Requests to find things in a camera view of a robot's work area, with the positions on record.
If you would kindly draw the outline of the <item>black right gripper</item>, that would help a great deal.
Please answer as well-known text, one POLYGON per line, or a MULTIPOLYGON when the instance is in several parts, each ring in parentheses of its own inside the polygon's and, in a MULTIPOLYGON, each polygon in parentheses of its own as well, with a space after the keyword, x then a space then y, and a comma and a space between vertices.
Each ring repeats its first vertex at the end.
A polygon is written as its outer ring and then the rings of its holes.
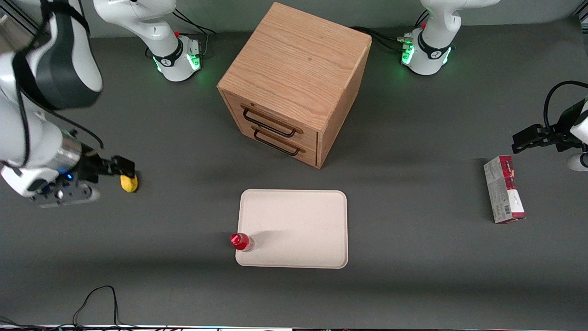
POLYGON ((109 161, 102 159, 98 154, 91 156, 82 154, 80 160, 73 168, 74 178, 80 182, 94 184, 99 183, 101 177, 113 176, 113 172, 128 178, 135 178, 135 163, 133 161, 119 155, 113 156, 111 161, 112 166, 110 167, 109 161))

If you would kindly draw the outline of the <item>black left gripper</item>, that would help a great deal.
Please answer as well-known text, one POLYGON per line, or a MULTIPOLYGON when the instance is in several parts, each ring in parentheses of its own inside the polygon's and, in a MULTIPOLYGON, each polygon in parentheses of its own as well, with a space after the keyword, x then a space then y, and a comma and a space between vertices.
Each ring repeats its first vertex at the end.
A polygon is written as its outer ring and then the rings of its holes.
MULTIPOLYGON (((581 148, 582 142, 571 134, 571 128, 580 117, 585 101, 579 101, 561 113, 556 124, 550 125, 558 153, 571 148, 581 148)), ((533 124, 512 136, 512 152, 521 153, 526 149, 552 145, 552 134, 544 126, 533 124)))

